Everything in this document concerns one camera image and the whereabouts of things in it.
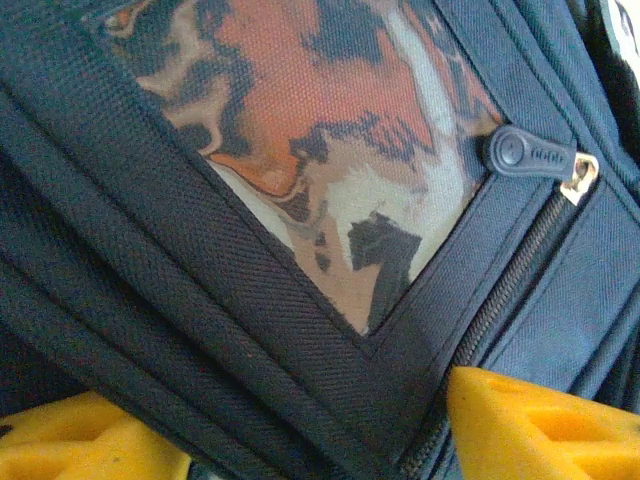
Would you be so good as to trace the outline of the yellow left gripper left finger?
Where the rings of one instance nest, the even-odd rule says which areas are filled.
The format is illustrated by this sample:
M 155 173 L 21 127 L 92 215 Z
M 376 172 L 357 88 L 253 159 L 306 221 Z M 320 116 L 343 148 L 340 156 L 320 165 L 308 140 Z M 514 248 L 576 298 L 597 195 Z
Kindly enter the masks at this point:
M 191 458 L 87 392 L 1 419 L 3 479 L 185 479 Z

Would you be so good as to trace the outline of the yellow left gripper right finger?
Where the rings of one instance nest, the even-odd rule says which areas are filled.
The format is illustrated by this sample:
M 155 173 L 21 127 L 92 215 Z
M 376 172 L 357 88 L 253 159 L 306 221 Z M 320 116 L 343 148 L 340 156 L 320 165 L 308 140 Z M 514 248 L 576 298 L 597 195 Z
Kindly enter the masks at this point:
M 456 367 L 447 413 L 466 479 L 636 479 L 639 417 L 475 367 Z

